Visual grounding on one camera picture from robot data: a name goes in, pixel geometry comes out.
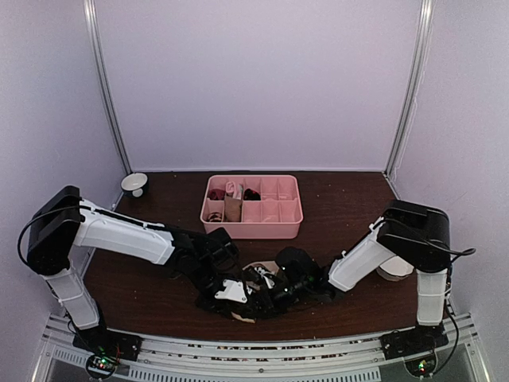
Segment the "striped beige green sock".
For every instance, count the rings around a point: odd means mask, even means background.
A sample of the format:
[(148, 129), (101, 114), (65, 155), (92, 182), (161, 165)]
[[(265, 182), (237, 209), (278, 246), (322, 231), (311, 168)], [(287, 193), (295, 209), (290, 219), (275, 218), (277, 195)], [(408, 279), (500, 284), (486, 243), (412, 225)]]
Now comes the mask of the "striped beige green sock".
[(270, 292), (280, 282), (278, 272), (279, 266), (274, 261), (247, 264), (241, 272), (241, 279), (247, 287), (247, 304), (233, 310), (231, 316), (248, 323), (256, 323), (258, 318), (268, 318), (274, 308)]

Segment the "pink divided organizer box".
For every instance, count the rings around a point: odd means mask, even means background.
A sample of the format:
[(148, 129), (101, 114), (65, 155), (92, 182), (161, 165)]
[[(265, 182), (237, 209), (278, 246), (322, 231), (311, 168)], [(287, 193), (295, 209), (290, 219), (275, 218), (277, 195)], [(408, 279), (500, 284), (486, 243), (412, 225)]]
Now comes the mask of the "pink divided organizer box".
[[(262, 198), (260, 201), (243, 200), (239, 223), (223, 222), (223, 202), (208, 198), (210, 189), (224, 189), (228, 181), (241, 183), (243, 192), (256, 190)], [(208, 179), (200, 220), (207, 233), (224, 228), (233, 239), (294, 239), (304, 220), (297, 179), (288, 174), (213, 175)]]

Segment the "argyle black red orange sock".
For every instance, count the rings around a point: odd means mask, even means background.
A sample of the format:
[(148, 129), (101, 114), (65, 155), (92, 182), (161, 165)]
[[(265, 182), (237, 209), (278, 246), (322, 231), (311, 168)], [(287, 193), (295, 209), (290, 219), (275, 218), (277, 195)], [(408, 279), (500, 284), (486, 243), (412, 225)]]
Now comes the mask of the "argyle black red orange sock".
[(243, 199), (245, 201), (260, 201), (261, 195), (259, 192), (253, 189), (246, 189), (243, 193)]

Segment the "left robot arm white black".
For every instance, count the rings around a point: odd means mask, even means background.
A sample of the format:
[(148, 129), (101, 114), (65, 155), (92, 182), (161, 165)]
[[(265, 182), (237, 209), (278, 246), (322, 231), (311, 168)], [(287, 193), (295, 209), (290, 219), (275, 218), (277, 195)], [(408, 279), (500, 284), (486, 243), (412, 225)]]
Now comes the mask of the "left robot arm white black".
[(79, 341), (96, 355), (114, 357), (119, 344), (72, 266), (73, 247), (103, 249), (168, 266), (191, 281), (206, 308), (221, 314), (252, 311), (254, 294), (244, 275), (228, 275), (220, 268), (225, 260), (239, 264), (237, 247), (224, 229), (204, 234), (138, 220), (103, 209), (68, 185), (23, 227), (17, 254), (46, 281), (70, 316)]

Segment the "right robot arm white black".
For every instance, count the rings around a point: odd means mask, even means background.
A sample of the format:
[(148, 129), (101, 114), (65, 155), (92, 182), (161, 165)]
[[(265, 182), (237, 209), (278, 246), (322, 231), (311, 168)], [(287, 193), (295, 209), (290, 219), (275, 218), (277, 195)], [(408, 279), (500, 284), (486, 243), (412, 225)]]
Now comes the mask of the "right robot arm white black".
[(282, 314), (301, 296), (328, 301), (344, 296), (365, 276), (390, 259), (400, 258), (418, 275), (418, 312), (412, 329), (381, 336), (386, 359), (430, 352), (448, 344), (442, 323), (453, 262), (475, 249), (450, 249), (449, 217), (440, 209), (392, 200), (368, 233), (327, 267), (303, 250), (287, 247), (275, 259), (274, 286), (256, 294), (266, 315)]

